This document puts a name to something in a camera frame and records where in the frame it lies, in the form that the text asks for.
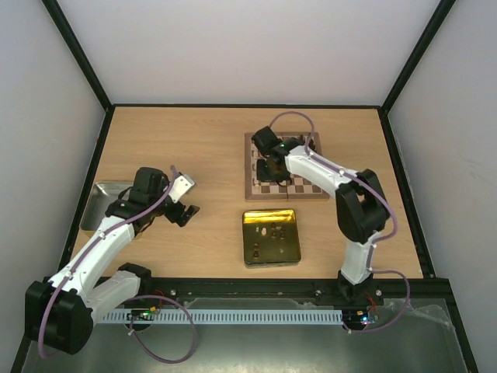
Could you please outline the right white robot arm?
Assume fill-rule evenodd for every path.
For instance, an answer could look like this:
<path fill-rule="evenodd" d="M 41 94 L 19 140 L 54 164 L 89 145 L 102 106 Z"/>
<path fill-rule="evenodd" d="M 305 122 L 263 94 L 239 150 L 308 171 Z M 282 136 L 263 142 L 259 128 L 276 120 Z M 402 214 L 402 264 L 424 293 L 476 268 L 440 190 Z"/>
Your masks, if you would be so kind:
<path fill-rule="evenodd" d="M 319 155 L 312 133 L 283 139 L 266 126 L 250 140 L 259 157 L 259 180 L 283 182 L 299 176 L 335 199 L 337 223 L 346 237 L 337 288 L 345 303 L 356 304 L 372 281 L 374 246 L 391 216 L 377 174 L 343 168 Z"/>

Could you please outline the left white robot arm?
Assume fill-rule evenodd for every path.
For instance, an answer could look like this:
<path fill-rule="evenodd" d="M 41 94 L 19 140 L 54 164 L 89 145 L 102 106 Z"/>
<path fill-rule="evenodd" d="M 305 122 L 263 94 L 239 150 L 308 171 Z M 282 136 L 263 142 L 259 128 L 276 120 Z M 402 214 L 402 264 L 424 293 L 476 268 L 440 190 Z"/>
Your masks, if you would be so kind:
<path fill-rule="evenodd" d="M 98 280 L 117 254 L 156 218 L 185 226 L 198 212 L 181 199 L 196 186 L 188 175 L 141 167 L 134 182 L 109 204 L 89 241 L 48 280 L 34 281 L 25 293 L 25 334 L 36 342 L 39 355 L 52 348 L 78 353 L 94 326 L 119 304 L 147 287 L 151 271 L 134 264 L 121 267 L 102 284 Z"/>

